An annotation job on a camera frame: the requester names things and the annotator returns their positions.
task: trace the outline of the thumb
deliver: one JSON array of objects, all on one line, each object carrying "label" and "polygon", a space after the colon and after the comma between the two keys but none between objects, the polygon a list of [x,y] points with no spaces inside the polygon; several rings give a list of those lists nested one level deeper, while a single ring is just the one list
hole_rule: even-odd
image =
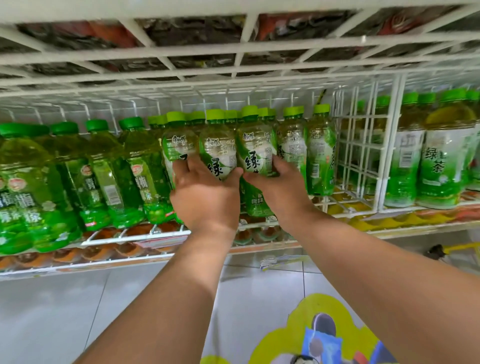
[{"label": "thumb", "polygon": [[279,156],[273,155],[273,165],[275,166],[275,169],[277,170],[280,175],[285,174],[287,172],[292,171],[292,168],[295,168],[295,166],[286,160],[280,158]]},{"label": "thumb", "polygon": [[259,173],[245,172],[243,178],[261,191],[266,188],[266,184],[268,183],[268,178]]},{"label": "thumb", "polygon": [[232,172],[230,172],[227,179],[225,179],[225,185],[238,188],[240,185],[240,177],[242,174],[243,169],[240,167],[236,167]]}]

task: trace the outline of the finger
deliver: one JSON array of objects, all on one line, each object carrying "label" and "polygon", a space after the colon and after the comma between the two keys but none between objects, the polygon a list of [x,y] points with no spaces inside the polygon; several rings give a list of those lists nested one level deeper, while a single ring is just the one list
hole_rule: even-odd
[{"label": "finger", "polygon": [[243,174],[243,169],[240,167],[236,167],[230,174],[228,175],[227,179],[225,180],[225,185],[229,187],[238,188],[240,185],[240,177]]},{"label": "finger", "polygon": [[187,157],[188,168],[190,171],[197,171],[198,173],[211,174],[207,166],[202,162],[197,153],[189,154]]},{"label": "finger", "polygon": [[292,170],[296,169],[295,166],[286,160],[283,160],[279,156],[273,155],[273,165],[280,175],[285,174],[287,172],[291,172]]},{"label": "finger", "polygon": [[259,173],[245,172],[243,178],[261,191],[267,188],[268,178]]},{"label": "finger", "polygon": [[186,160],[182,160],[182,159],[174,160],[172,167],[173,167],[173,173],[175,174],[175,179],[178,181],[183,179],[189,172],[188,163]]}]

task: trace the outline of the forearm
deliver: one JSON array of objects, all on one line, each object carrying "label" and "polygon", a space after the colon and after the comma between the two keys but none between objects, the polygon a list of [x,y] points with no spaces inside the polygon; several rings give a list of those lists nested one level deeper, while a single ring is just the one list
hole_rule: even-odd
[{"label": "forearm", "polygon": [[400,363],[478,358],[480,279],[319,213],[296,219],[292,235]]},{"label": "forearm", "polygon": [[198,363],[231,238],[193,233],[78,363]]}]

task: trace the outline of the person's left hand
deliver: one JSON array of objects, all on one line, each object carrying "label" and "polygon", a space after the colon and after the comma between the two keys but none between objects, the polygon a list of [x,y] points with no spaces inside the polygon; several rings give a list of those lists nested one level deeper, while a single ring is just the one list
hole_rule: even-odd
[{"label": "person's left hand", "polygon": [[198,154],[173,162],[176,189],[170,200],[178,217],[192,231],[225,233],[233,239],[240,216],[240,176],[235,168],[225,181],[219,181]]}]

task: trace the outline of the hand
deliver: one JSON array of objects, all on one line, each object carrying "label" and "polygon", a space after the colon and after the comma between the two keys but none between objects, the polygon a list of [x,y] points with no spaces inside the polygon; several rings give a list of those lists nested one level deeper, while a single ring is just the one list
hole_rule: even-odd
[{"label": "hand", "polygon": [[282,228],[292,233],[290,228],[298,219],[318,213],[305,190],[301,173],[291,163],[273,155],[273,164],[279,177],[265,177],[258,173],[245,172],[245,181],[260,189],[270,209]]},{"label": "hand", "polygon": [[226,233],[235,237],[239,225],[239,182],[235,168],[224,182],[215,178],[198,154],[173,162],[176,189],[170,200],[178,217],[193,232]]}]

